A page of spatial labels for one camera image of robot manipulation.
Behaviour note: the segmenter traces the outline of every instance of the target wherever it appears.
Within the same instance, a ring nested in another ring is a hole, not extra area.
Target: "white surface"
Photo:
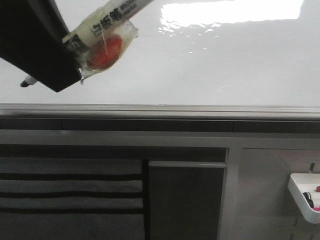
[[[292,173],[288,184],[288,188],[304,219],[311,224],[320,224],[320,212],[309,206],[303,193],[314,193],[319,183],[320,174],[318,173]]]
[[[106,0],[56,0],[73,30]],[[0,103],[320,106],[318,0],[154,0],[111,69],[55,93],[0,60]]]

